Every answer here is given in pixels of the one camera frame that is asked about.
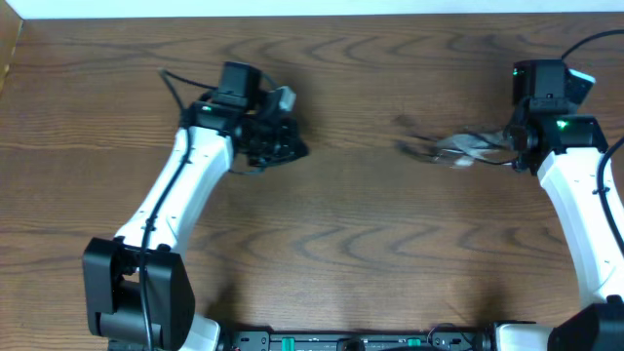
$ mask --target wood grain surface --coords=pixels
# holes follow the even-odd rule
[[[408,133],[396,121],[438,137],[500,128],[514,61],[617,27],[624,15],[28,21],[0,100],[0,349],[104,348],[81,254],[169,156],[176,106],[156,68],[215,84],[225,60],[293,87],[311,155],[218,185],[186,263],[198,312],[275,330],[561,323],[578,291],[537,179],[417,163],[394,147]],[[611,142],[622,43],[569,60],[597,77],[583,111]]]

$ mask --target white wall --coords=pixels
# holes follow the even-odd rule
[[[620,12],[624,0],[8,0],[25,20]]]

